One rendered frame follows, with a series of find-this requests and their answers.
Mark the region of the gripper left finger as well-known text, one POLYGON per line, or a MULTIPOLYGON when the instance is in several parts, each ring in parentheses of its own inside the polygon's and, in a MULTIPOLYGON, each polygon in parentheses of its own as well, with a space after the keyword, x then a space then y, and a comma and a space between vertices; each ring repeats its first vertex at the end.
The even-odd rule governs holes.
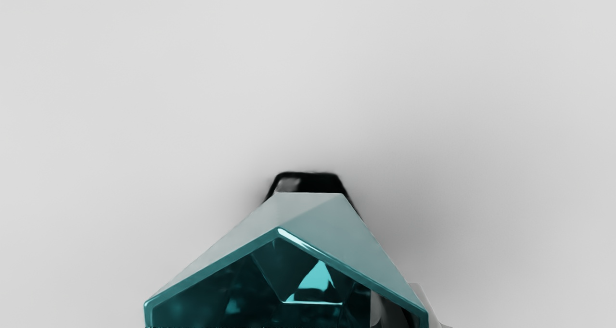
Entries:
POLYGON ((409 311, 371 291, 370 328, 418 328, 418 321, 409 311))

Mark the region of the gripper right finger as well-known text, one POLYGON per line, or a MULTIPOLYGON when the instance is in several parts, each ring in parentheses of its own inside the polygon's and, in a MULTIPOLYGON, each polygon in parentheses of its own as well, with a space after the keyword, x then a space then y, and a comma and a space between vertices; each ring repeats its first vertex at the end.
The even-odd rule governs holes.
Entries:
POLYGON ((422 305, 428 313, 429 328, 453 328, 440 322, 436 315, 436 312, 433 309, 433 306, 429 302, 429 299, 420 284, 409 283, 409 286, 413 289, 416 297, 418 297, 418 299, 422 302, 422 305))

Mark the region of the teal faceted mug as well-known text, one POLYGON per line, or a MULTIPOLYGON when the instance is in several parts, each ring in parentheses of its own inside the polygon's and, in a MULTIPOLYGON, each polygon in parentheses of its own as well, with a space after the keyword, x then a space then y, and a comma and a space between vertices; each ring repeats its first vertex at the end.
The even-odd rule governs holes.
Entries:
POLYGON ((370 328, 371 291, 428 313, 348 200, 276 193, 144 304, 147 328, 370 328))

